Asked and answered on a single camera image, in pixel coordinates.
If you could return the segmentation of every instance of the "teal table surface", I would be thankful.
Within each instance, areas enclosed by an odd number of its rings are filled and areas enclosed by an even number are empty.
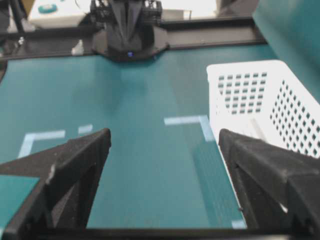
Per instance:
[[[6,225],[37,182],[36,177],[0,175],[0,239]]]
[[[10,61],[0,84],[0,163],[107,127],[112,147],[89,228],[244,227],[216,142],[203,128],[206,67],[276,58],[268,45],[252,45],[167,51],[135,63]]]

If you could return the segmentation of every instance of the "small white object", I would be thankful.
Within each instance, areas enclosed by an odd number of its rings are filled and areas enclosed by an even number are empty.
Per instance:
[[[94,126],[92,124],[83,125],[78,127],[78,134],[87,134],[92,132]]]
[[[84,43],[82,40],[79,40],[77,45],[75,45],[75,47],[73,47],[71,50],[71,54],[73,56],[81,56],[84,54],[84,52],[85,52],[85,49],[84,49]]]
[[[210,125],[320,157],[320,105],[279,60],[207,67]]]

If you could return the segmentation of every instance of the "black cable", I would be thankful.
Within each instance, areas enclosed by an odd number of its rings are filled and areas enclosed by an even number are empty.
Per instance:
[[[3,11],[3,9],[0,8],[0,13],[2,13],[4,16],[6,16],[8,19],[12,19],[14,21],[14,18],[12,16],[10,16],[9,14],[7,14],[6,12]],[[37,29],[44,29],[41,26],[32,24],[33,26],[35,26]]]
[[[90,12],[85,12],[80,5],[78,4],[78,0],[74,0],[75,5],[85,14],[85,16],[89,15]]]

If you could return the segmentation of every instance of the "teal lid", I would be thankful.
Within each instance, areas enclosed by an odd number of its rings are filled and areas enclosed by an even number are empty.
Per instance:
[[[50,14],[58,10],[57,5],[55,4],[46,4],[38,7],[39,13],[41,14]]]

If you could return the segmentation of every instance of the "perforated basket wall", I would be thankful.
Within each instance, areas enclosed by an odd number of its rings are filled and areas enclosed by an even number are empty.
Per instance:
[[[320,157],[320,105],[279,60],[207,67],[210,125]]]

